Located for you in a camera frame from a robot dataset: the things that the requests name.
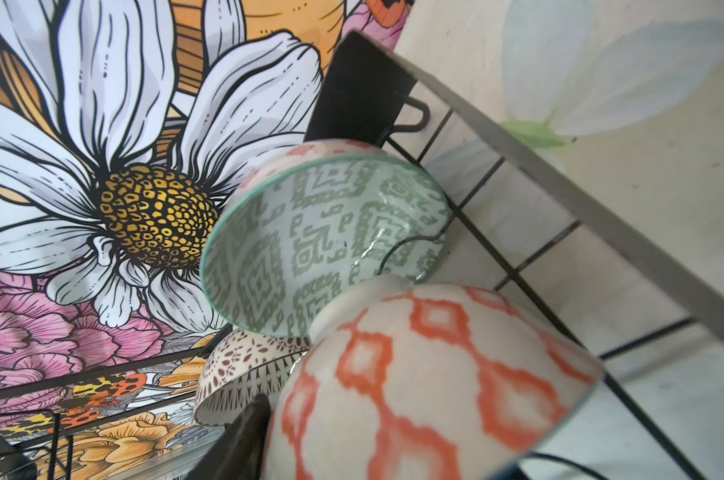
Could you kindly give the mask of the green patterned bowl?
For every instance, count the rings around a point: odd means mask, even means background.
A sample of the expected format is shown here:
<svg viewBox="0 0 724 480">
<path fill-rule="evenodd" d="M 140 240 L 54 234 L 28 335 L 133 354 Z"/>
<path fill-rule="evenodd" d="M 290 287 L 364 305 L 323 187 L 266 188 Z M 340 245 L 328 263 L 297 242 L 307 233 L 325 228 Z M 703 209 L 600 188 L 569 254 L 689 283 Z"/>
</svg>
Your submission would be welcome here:
<svg viewBox="0 0 724 480">
<path fill-rule="evenodd" d="M 254 170 L 225 204 L 200 261 L 203 292 L 233 326 L 303 337 L 335 297 L 376 274 L 426 281 L 450 207 L 421 167 L 325 139 Z"/>
</svg>

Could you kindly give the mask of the dark blue patterned bowl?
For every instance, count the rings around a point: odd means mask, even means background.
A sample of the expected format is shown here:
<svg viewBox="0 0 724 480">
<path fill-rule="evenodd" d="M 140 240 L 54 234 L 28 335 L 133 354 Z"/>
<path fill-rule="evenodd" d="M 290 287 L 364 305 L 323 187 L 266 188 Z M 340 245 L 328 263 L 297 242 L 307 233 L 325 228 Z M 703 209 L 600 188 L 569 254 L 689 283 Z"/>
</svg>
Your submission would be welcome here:
<svg viewBox="0 0 724 480">
<path fill-rule="evenodd" d="M 265 479 L 490 479 L 551 437 L 602 362 L 492 290 L 381 275 L 314 318 Z"/>
</svg>

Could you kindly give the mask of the black wire dish rack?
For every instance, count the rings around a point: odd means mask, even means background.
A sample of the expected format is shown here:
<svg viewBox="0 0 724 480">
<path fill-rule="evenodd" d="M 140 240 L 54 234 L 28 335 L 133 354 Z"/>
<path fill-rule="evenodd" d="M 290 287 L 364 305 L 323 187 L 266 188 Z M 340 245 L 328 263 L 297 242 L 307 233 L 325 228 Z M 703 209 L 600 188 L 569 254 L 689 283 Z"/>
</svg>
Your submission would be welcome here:
<svg viewBox="0 0 724 480">
<path fill-rule="evenodd" d="M 615 200 L 646 232 L 724 286 L 722 142 L 691 134 L 708 106 L 724 110 L 724 65 L 667 114 L 614 134 L 570 136 L 545 154 L 568 173 L 585 165 L 597 177 L 598 194 Z M 52 202 L 0 185 L 0 436 L 49 442 L 54 411 L 66 414 L 70 424 L 83 418 L 84 410 L 71 406 L 74 399 L 89 399 L 96 419 L 126 408 L 132 411 L 128 424 L 140 431 L 126 459 L 84 458 L 89 437 L 108 450 L 118 445 L 97 421 L 75 438 L 74 477 L 113 479 L 210 435 L 208 428 L 192 424 L 189 403 L 164 407 L 163 401 L 196 384 L 200 361 L 178 359 L 177 353 L 202 346 L 216 321 L 204 314 L 187 321 L 150 309 L 145 289 L 136 287 L 138 304 L 123 310 L 125 323 L 101 323 L 95 299 L 129 261 L 119 243 L 111 244 L 106 265 L 96 268 L 85 294 L 62 302 L 47 296 L 47 280 L 78 272 L 93 241 L 112 239 L 95 213 L 97 188 L 106 173 L 126 164 L 123 156 L 106 163 L 74 149 L 67 157 L 76 166 L 73 185 Z M 489 160 L 462 158 L 456 166 L 452 193 L 466 202 L 469 223 L 523 270 L 526 283 L 590 346 L 616 347 L 681 319 L 678 307 L 663 301 L 510 166 L 475 195 L 465 178 L 487 171 Z M 130 380 L 147 395 L 149 413 L 136 412 L 135 394 L 117 394 L 115 383 Z"/>
</svg>

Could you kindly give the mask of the maroon patterned white bowl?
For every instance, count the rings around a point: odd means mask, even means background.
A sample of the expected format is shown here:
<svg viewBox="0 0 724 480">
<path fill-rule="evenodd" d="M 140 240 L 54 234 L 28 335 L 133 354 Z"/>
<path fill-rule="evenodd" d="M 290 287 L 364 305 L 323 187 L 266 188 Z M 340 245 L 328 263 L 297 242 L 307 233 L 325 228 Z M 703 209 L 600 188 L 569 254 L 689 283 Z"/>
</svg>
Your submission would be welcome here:
<svg viewBox="0 0 724 480">
<path fill-rule="evenodd" d="M 310 348 L 307 338 L 280 338 L 236 329 L 210 354 L 198 381 L 194 420 L 232 423 L 258 395 L 279 396 L 294 364 Z"/>
</svg>

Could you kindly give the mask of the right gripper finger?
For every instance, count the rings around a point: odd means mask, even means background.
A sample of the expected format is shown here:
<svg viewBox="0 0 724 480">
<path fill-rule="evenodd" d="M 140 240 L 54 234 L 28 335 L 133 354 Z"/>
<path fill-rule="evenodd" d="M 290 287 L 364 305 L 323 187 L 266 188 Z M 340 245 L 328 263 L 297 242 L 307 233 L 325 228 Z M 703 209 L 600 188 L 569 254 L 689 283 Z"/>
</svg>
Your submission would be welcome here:
<svg viewBox="0 0 724 480">
<path fill-rule="evenodd" d="M 259 479 L 270 418 L 269 398 L 257 395 L 185 479 Z"/>
</svg>

